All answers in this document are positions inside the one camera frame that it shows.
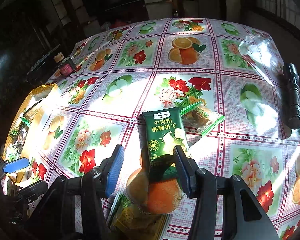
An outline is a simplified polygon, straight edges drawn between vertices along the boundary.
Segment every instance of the green biscuit package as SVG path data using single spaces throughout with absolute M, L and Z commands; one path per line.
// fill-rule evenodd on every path
M 173 148 L 181 145 L 187 155 L 188 142 L 178 107 L 143 112 L 150 158 L 149 180 L 159 181 L 177 177 Z

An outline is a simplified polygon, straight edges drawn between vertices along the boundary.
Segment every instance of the black flashlight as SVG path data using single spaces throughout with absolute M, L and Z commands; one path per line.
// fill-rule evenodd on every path
M 288 92 L 288 111 L 287 126 L 291 129 L 300 128 L 300 87 L 297 68 L 292 63 L 284 64 L 283 76 L 287 84 Z

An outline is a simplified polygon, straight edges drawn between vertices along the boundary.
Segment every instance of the tablecloth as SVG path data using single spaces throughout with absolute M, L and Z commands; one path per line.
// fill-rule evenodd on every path
M 242 176 L 282 239 L 298 227 L 300 129 L 282 122 L 284 63 L 268 33 L 213 19 L 161 19 L 96 34 L 77 43 L 71 57 L 75 73 L 65 79 L 55 73 L 47 82 L 57 83 L 62 96 L 38 135 L 31 161 L 36 176 L 29 180 L 51 185 L 59 175 L 82 175 L 121 144 L 125 158 L 116 192 L 124 190 L 141 168 L 141 113 L 201 100 L 226 119 L 202 139 L 185 127 L 198 165 L 217 176 Z M 51 135 L 56 123 L 60 128 Z M 102 200 L 105 215 L 112 201 Z M 181 198 L 163 239 L 187 239 L 194 207 L 195 199 Z M 216 239 L 221 231 L 219 197 Z

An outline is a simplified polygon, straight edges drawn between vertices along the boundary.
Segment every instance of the logo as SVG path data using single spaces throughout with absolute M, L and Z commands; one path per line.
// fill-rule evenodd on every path
M 149 142 L 149 150 L 154 152 L 159 149 L 160 143 L 157 140 L 151 140 Z
M 158 114 L 154 114 L 153 117 L 154 119 L 164 119 L 170 116 L 170 112 L 166 111 L 166 112 L 160 112 Z

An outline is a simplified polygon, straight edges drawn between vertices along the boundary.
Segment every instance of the small bottle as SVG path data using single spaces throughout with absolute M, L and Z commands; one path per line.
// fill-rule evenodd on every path
M 54 56 L 55 62 L 59 63 L 58 69 L 64 77 L 70 76 L 77 68 L 70 57 L 64 57 L 62 52 Z

